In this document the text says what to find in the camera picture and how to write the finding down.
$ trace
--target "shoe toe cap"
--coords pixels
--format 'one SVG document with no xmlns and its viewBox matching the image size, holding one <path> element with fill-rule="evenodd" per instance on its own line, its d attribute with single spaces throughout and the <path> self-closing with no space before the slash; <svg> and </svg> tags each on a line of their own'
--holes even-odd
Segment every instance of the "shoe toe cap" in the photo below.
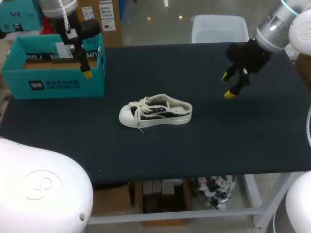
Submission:
<svg viewBox="0 0 311 233">
<path fill-rule="evenodd" d="M 134 116 L 131 112 L 131 107 L 126 105 L 120 111 L 120 117 L 127 120 L 134 120 Z"/>
</svg>

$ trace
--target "table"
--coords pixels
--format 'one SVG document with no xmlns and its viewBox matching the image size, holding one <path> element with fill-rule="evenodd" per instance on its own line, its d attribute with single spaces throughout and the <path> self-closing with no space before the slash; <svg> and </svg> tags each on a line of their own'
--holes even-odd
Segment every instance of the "table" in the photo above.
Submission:
<svg viewBox="0 0 311 233">
<path fill-rule="evenodd" d="M 221 82 L 227 43 L 106 49 L 102 98 L 8 103 L 0 134 L 76 160 L 93 184 L 283 172 L 268 200 L 250 190 L 252 208 L 92 218 L 90 224 L 224 215 L 254 215 L 265 226 L 298 171 L 311 170 L 306 118 L 310 96 L 285 52 L 273 54 L 238 98 L 225 100 Z M 127 128 L 120 109 L 165 93 L 190 102 L 190 123 Z M 248 187 L 252 176 L 245 176 Z"/>
</svg>

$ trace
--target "shoelace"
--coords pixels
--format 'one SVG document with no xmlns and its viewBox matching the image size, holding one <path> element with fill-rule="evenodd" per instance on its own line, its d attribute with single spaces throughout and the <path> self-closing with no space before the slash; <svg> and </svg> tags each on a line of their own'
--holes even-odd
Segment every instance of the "shoelace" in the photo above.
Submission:
<svg viewBox="0 0 311 233">
<path fill-rule="evenodd" d="M 147 105 L 147 103 L 150 103 L 151 101 L 147 100 L 148 97 L 145 97 L 141 99 L 139 102 L 130 102 L 128 106 L 130 107 L 136 107 L 136 111 L 134 114 L 134 124 L 135 127 L 140 129 L 140 118 L 141 114 L 151 112 L 150 106 Z"/>
</svg>

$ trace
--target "teal cardboard box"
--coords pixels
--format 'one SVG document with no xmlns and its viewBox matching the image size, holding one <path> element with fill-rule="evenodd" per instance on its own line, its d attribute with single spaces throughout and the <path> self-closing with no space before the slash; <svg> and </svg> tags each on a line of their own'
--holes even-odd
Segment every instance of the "teal cardboard box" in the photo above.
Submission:
<svg viewBox="0 0 311 233">
<path fill-rule="evenodd" d="M 102 35 L 83 41 L 88 58 L 94 64 L 93 77 L 86 79 L 77 66 L 61 68 L 25 69 L 28 62 L 53 61 L 71 56 L 59 35 L 18 37 L 2 68 L 2 75 L 17 100 L 99 97 L 104 94 L 106 58 Z"/>
<path fill-rule="evenodd" d="M 2 32 L 40 30 L 43 14 L 37 0 L 4 0 L 0 4 Z"/>
</svg>

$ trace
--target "metal table frame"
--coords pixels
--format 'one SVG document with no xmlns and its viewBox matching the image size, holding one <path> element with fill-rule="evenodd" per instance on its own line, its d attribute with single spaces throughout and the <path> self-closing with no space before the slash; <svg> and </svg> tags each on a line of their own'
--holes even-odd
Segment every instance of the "metal table frame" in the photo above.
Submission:
<svg viewBox="0 0 311 233">
<path fill-rule="evenodd" d="M 302 175 L 302 172 L 281 173 L 270 193 L 264 200 L 261 200 L 253 175 L 244 175 L 244 182 L 250 208 L 229 209 L 229 210 L 200 210 L 183 211 L 154 214 L 135 214 L 122 216 L 92 216 L 88 225 L 138 222 L 147 220 L 198 218 L 198 217 L 219 217 L 219 216 L 244 216 L 252 215 L 255 228 L 268 226 L 270 219 L 275 213 L 282 198 L 292 183 Z"/>
</svg>

